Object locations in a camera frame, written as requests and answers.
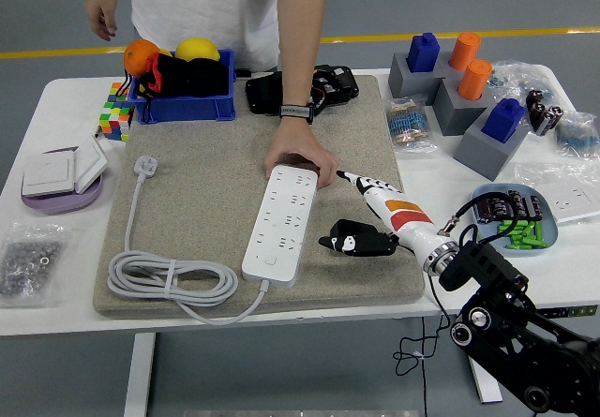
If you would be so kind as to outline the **person's right hand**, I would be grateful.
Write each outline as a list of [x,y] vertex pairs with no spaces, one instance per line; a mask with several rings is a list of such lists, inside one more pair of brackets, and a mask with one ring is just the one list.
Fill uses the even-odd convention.
[[92,32],[102,40],[111,41],[116,36],[117,0],[85,0],[85,10]]

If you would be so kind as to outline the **person's left hand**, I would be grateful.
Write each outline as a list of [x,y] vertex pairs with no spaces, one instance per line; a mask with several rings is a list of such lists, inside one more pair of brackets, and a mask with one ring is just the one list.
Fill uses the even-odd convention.
[[264,157],[266,177],[271,175],[276,165],[289,162],[294,157],[301,157],[317,168],[317,188],[330,186],[337,178],[337,156],[321,144],[306,120],[286,116],[280,119],[271,146]]

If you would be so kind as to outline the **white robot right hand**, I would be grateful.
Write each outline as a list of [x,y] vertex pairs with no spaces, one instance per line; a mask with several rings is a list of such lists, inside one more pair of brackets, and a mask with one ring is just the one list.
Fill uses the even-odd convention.
[[407,196],[382,180],[338,171],[363,196],[388,233],[370,224],[339,220],[319,244],[353,257],[390,256],[398,246],[409,249],[426,272],[441,271],[456,256],[458,244],[440,234],[428,215]]

